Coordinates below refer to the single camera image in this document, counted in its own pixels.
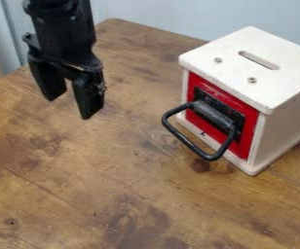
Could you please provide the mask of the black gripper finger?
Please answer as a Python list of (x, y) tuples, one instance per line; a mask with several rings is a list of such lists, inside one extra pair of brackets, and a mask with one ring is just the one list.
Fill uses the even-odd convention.
[(49, 101), (55, 100), (67, 91), (65, 78), (58, 74), (53, 65), (31, 57), (29, 68), (41, 92)]
[(105, 106), (106, 83), (103, 72), (82, 74), (73, 82), (81, 117), (89, 120)]

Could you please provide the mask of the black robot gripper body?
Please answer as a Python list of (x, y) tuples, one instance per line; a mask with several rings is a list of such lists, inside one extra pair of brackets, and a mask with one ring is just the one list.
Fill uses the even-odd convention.
[(34, 33), (23, 36), (37, 82), (86, 77), (103, 81), (103, 64), (93, 52), (97, 34), (90, 0), (23, 0)]

